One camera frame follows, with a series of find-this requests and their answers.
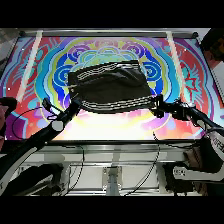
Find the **mandala pattern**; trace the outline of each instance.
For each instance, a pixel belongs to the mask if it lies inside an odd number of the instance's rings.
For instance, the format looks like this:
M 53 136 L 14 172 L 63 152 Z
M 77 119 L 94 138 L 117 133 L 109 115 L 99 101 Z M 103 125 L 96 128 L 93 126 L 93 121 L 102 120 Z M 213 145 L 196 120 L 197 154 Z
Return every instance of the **mandala pattern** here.
M 43 37 L 38 47 L 27 83 L 26 69 L 35 38 L 21 38 L 16 44 L 1 79 L 0 96 L 21 98 L 15 112 L 7 120 L 8 127 L 22 112 L 41 105 L 47 97 L 64 110 L 70 102 L 67 76 L 70 71 L 107 62 L 138 60 L 152 94 L 163 94 L 166 102 L 178 97 L 193 102 L 212 120 L 224 124 L 221 98 L 209 68 L 194 40 L 174 39 L 181 73 L 172 60 L 165 38 L 102 38 L 102 37 Z M 18 96 L 20 86 L 24 94 Z M 48 125 L 50 115 L 44 109 L 31 111 L 18 119 L 16 133 L 27 138 Z M 155 118 L 148 110 L 101 115 L 80 111 L 56 139 L 160 139 L 200 138 L 202 131 L 190 122 L 174 120 L 170 114 Z M 7 128 L 7 139 L 16 139 Z

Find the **colorful patterned surface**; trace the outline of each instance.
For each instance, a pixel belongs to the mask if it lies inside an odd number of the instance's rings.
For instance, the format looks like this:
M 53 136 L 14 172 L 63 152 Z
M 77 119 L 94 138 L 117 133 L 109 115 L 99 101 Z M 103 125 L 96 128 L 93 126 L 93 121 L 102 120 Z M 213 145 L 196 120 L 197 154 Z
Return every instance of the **colorful patterned surface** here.
M 181 97 L 193 102 L 215 122 L 224 125 L 224 110 L 198 43 L 174 39 L 182 75 L 176 72 L 168 40 L 165 38 L 43 37 L 27 85 L 24 71 L 35 38 L 20 38 L 1 79 L 0 97 L 22 97 L 8 119 L 7 139 L 16 139 L 11 123 L 22 112 L 41 105 L 44 97 L 64 110 L 69 105 L 65 80 L 69 71 L 111 61 L 138 59 L 153 94 L 167 102 Z M 17 96 L 20 85 L 25 92 Z M 16 133 L 27 138 L 48 125 L 44 109 L 31 111 L 18 119 Z M 57 140 L 143 140 L 200 138 L 202 130 L 191 122 L 174 120 L 170 114 L 155 118 L 148 110 L 101 115 L 80 111 Z

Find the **folded black garment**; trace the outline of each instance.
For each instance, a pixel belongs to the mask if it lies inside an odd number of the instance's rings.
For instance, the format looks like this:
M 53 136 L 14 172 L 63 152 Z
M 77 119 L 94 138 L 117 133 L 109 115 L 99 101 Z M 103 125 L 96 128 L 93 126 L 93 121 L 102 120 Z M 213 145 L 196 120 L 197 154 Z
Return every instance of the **folded black garment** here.
M 81 108 L 102 114 L 151 108 L 151 91 L 137 60 L 110 62 L 68 74 L 70 98 Z

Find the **black cloth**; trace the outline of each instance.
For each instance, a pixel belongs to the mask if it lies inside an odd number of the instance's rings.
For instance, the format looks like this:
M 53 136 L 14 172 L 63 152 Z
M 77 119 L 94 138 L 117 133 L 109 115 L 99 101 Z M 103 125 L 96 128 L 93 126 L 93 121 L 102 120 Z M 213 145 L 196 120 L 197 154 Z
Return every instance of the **black cloth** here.
M 8 106 L 9 108 L 5 112 L 5 119 L 9 116 L 9 114 L 16 109 L 17 106 L 17 100 L 13 97 L 2 97 L 0 98 L 0 104 L 2 106 Z M 5 136 L 5 131 L 6 131 L 6 123 L 0 130 L 0 136 Z
M 68 74 L 70 98 L 81 108 L 103 114 L 128 112 L 152 106 L 151 91 L 138 61 L 110 62 Z

